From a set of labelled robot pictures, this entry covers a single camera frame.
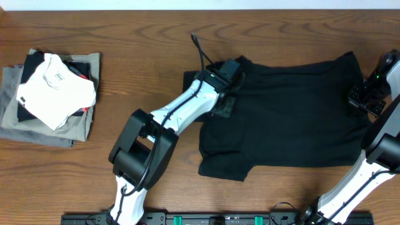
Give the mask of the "black t-shirt with logo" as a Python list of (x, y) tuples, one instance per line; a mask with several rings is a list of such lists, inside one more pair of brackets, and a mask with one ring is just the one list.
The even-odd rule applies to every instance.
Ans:
[(353, 52), (332, 61), (269, 67), (237, 59), (245, 80), (229, 117), (204, 114), (202, 176), (243, 181), (256, 166), (353, 165), (369, 118), (347, 100), (363, 75)]

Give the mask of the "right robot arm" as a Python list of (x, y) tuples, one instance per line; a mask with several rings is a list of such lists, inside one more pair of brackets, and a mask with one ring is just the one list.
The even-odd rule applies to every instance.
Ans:
[(354, 86), (347, 99), (376, 119), (362, 138), (354, 166), (307, 209), (298, 224), (344, 224), (362, 200), (399, 174), (399, 51), (383, 54), (372, 74), (361, 86)]

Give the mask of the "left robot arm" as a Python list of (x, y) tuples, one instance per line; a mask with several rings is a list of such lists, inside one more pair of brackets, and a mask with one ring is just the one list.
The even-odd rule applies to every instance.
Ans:
[(164, 174), (179, 135), (220, 104), (239, 76), (239, 72), (223, 69), (200, 71), (168, 105), (149, 114), (138, 109), (130, 115), (108, 157), (117, 181), (110, 224), (139, 222), (146, 194)]

